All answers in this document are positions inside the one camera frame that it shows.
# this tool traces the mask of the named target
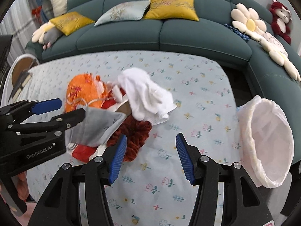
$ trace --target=brown knitted fabric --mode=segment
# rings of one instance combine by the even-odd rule
[[[123,161],[133,161],[139,149],[144,145],[144,142],[151,131],[151,124],[148,121],[136,121],[132,115],[129,115],[121,126],[113,133],[107,142],[107,146],[116,144],[120,134],[126,135],[127,148]]]

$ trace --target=white plastic bag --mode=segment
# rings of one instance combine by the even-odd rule
[[[283,110],[274,101],[255,96],[237,115],[243,167],[257,187],[282,185],[294,156],[292,130]]]

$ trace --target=red teddy bear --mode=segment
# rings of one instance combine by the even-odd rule
[[[291,12],[285,5],[277,0],[273,0],[270,12],[273,15],[272,29],[274,33],[281,36],[288,44],[290,44],[291,38],[288,35],[290,33],[288,23],[292,19]]]

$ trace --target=gray drawstring bag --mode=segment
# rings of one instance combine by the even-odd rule
[[[75,127],[66,130],[66,145],[68,143],[90,147],[106,145],[112,134],[126,119],[126,114],[121,112],[110,112],[88,106],[78,106],[78,108],[83,108],[86,111],[86,117]]]

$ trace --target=red ribbon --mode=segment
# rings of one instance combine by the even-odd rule
[[[36,22],[39,22],[40,24],[42,24],[41,10],[42,10],[42,6],[39,6],[31,11],[31,14],[35,16]]]

